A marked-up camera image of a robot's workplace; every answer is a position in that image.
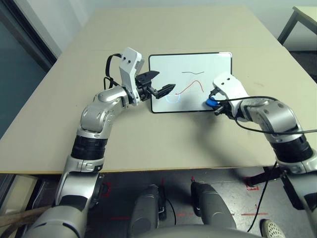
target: white wall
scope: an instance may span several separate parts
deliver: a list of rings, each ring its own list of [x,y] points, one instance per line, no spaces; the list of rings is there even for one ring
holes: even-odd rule
[[[317,6],[316,0],[15,0],[15,2],[56,56],[67,47],[97,8],[243,4],[277,38],[291,16],[293,6]],[[296,51],[317,50],[317,36],[298,23],[284,46]]]

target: blue eraser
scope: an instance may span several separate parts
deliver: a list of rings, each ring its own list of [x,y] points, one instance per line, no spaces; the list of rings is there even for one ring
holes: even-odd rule
[[[209,107],[217,107],[219,106],[219,103],[217,101],[214,101],[214,98],[211,97],[211,99],[207,99],[206,105]]]

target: beige table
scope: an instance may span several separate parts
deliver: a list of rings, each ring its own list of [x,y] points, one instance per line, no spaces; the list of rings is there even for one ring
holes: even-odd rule
[[[150,54],[230,51],[233,74],[249,95],[287,103],[304,129],[317,127],[317,87],[244,7],[99,10],[77,35],[0,142],[5,173],[60,173],[84,107],[103,88],[105,61],[127,46]],[[143,71],[148,70],[147,62]],[[111,74],[119,80],[118,60]],[[317,135],[308,134],[317,148]],[[213,113],[152,114],[150,102],[114,123],[104,171],[267,166],[274,153],[262,134]]]
[[[282,45],[298,21],[317,34],[317,6],[295,6],[293,9],[293,14],[277,38]]]

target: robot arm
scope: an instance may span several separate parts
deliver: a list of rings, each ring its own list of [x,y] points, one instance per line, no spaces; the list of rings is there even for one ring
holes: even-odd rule
[[[301,133],[294,112],[284,103],[271,97],[249,97],[241,82],[230,73],[213,81],[207,104],[215,114],[230,119],[253,121],[260,126],[271,144],[282,173],[285,191],[293,206],[305,209],[317,234],[317,153]],[[226,100],[215,100],[217,94]]]
[[[54,207],[46,211],[25,237],[83,238],[87,213],[102,190],[104,153],[115,118],[132,104],[137,106],[154,95],[161,98],[173,90],[168,84],[160,90],[151,86],[159,72],[137,75],[142,56],[131,48],[121,55],[122,85],[103,90],[82,112],[71,154],[67,157],[57,188]]]

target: gray floor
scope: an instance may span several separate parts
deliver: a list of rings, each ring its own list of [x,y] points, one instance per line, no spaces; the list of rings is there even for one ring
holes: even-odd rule
[[[317,82],[317,78],[315,78],[317,75],[317,55],[299,52],[291,54]],[[126,237],[134,202],[140,192],[149,184],[161,185],[164,183],[166,195],[175,208],[178,225],[202,224],[201,219],[194,215],[191,206],[191,176],[194,176],[196,181],[211,184],[222,196],[233,214],[237,229],[246,231],[256,212],[263,185],[260,185],[258,190],[249,190],[242,182],[242,178],[262,172],[262,168],[243,168],[106,174],[104,183],[109,186],[109,190],[104,193],[100,204],[90,211],[85,237]],[[46,183],[34,203],[34,207],[51,204],[56,185],[56,182]],[[305,212],[292,207],[280,180],[268,184],[260,208],[260,215],[251,233],[261,235],[259,229],[261,219],[275,221],[287,238],[314,237]],[[160,222],[159,227],[173,226],[173,222],[172,209],[167,204],[167,220]]]

